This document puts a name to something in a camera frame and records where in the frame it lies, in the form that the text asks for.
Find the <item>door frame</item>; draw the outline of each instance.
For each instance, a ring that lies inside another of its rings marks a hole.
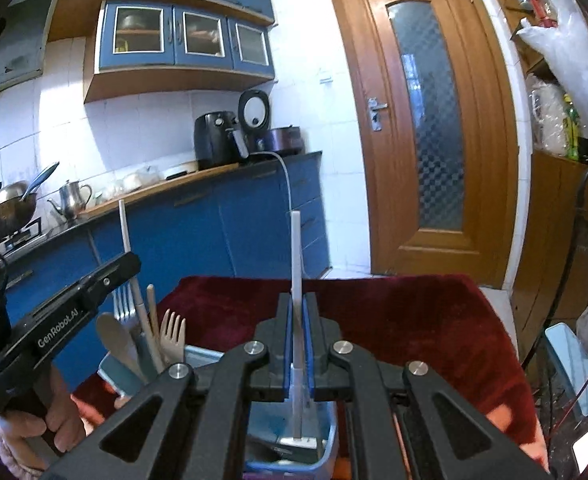
[[[505,117],[505,138],[504,138],[504,161],[506,163],[506,196],[507,204],[505,208],[505,215],[503,219],[504,233],[503,240],[500,244],[500,253],[495,259],[495,267],[491,272],[492,278],[489,283],[495,288],[501,288],[507,272],[508,260],[510,257],[510,250],[512,248],[512,238],[514,234],[514,221],[516,218],[516,201],[517,201],[517,187],[518,187],[518,143],[517,143],[517,124],[516,114],[514,111],[514,101],[512,98],[512,90],[510,87],[507,66],[504,61],[503,53],[499,44],[498,36],[494,25],[490,18],[487,8],[484,6],[482,0],[471,0],[473,7],[482,24],[487,43],[491,50],[492,62],[501,92],[501,103],[503,104],[503,115]],[[359,122],[360,141],[363,152],[363,163],[365,167],[365,181],[368,197],[368,215],[370,220],[370,263],[372,273],[381,272],[378,268],[378,261],[381,259],[379,232],[376,228],[378,225],[379,207],[376,193],[375,180],[375,163],[374,152],[372,147],[372,132],[370,127],[370,116],[367,108],[367,96],[365,95],[364,85],[359,73],[359,64],[357,51],[354,45],[354,34],[350,26],[348,18],[348,11],[350,5],[354,5],[354,1],[350,0],[332,0],[336,17],[338,19],[341,37],[345,47],[345,53],[352,81],[352,89],[354,92],[354,101],[356,102],[357,118]],[[370,16],[370,23],[375,27],[373,19]],[[382,54],[379,53],[379,61],[383,62]]]

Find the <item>wok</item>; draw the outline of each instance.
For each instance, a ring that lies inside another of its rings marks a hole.
[[[21,180],[0,189],[0,240],[25,227],[36,211],[36,190],[58,167],[55,162],[28,184]]]

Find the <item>white tile wall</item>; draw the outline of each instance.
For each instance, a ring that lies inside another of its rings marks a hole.
[[[95,191],[152,164],[194,160],[194,119],[238,109],[237,92],[159,92],[83,104],[85,39],[48,43],[43,75],[0,93],[0,182],[31,180],[60,165],[39,190],[37,214],[55,224],[47,198],[66,180]]]
[[[321,184],[330,259],[335,268],[370,272],[370,229],[365,174],[354,94],[331,0],[273,0],[278,25],[270,43],[278,82],[270,92],[272,126],[298,124],[306,146],[323,150]],[[524,80],[498,0],[483,0],[510,73],[519,119],[519,186],[515,236],[504,288],[509,290],[520,260],[529,203],[532,134],[525,112]],[[332,81],[321,84],[322,78]]]

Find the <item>checkered glass panel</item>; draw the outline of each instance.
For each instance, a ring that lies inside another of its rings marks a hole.
[[[461,231],[465,195],[463,135],[452,65],[428,2],[388,6],[414,120],[419,227]]]

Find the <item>plastic fork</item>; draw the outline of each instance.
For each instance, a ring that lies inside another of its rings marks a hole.
[[[161,322],[161,350],[167,364],[185,361],[185,319],[181,320],[175,312],[165,311]]]
[[[130,282],[121,285],[112,292],[114,300],[114,317],[125,328],[131,331],[138,324],[136,316],[136,307],[134,306],[134,297],[132,296],[132,286]]]

